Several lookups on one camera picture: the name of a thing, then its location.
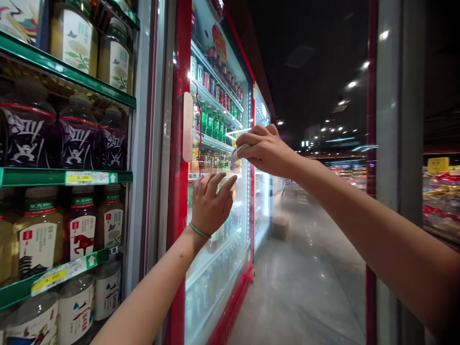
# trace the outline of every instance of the yellow price label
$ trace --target yellow price label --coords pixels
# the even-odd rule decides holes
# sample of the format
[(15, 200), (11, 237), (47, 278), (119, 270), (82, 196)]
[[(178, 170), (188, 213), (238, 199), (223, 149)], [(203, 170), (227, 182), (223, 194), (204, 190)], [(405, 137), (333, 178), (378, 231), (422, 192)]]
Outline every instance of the yellow price label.
[(92, 175), (67, 175), (66, 182), (92, 182)]
[(61, 280), (64, 278), (67, 274), (67, 269), (63, 269), (61, 271), (58, 271), (56, 273), (53, 273), (50, 276), (46, 276), (38, 280), (35, 284), (32, 285), (32, 292), (35, 292), (37, 290), (43, 289), (47, 287), (48, 285), (53, 284), (54, 282)]

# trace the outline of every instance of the wrist bracelet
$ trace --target wrist bracelet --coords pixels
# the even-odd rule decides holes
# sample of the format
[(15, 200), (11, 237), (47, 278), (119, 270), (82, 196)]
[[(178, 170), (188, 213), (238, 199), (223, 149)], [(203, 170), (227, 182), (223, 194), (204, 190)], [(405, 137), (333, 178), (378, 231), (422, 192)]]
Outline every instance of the wrist bracelet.
[(207, 240), (210, 240), (211, 239), (211, 236), (209, 235), (206, 235), (204, 232), (198, 230), (198, 228), (192, 224), (192, 222), (188, 223), (188, 225), (193, 229), (194, 232), (196, 232), (198, 235), (200, 235), (201, 237), (207, 239)]

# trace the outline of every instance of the supermarket aisle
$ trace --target supermarket aisle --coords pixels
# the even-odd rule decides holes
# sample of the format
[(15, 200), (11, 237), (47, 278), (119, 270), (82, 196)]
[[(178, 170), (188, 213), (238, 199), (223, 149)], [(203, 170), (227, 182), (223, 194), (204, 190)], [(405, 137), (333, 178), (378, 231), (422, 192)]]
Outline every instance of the supermarket aisle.
[(364, 261), (296, 187), (286, 186), (280, 210), (288, 240), (269, 238), (261, 249), (229, 345), (365, 343)]

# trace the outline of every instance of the right hand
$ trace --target right hand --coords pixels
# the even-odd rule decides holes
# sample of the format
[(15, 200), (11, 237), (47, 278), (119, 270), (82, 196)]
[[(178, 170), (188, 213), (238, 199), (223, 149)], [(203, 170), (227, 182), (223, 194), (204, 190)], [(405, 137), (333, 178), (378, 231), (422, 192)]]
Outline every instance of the right hand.
[(274, 124), (256, 125), (240, 135), (236, 146), (250, 145), (238, 152), (238, 158), (246, 158), (257, 169), (270, 175), (295, 179), (296, 167), (301, 157), (281, 139)]

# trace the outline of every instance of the yellow sign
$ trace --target yellow sign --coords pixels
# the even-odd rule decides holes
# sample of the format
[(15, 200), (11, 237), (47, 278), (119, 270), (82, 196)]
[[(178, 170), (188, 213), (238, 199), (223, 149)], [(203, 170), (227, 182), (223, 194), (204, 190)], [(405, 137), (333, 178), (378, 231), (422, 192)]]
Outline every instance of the yellow sign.
[(39, 289), (43, 289), (48, 285), (53, 284), (54, 282), (61, 280), (67, 274), (67, 269), (63, 269), (62, 271), (58, 271), (51, 276), (46, 276), (40, 280), (38, 280), (35, 284), (32, 285), (31, 291), (34, 293)]
[(428, 171), (430, 173), (448, 173), (449, 157), (430, 158), (428, 160)]

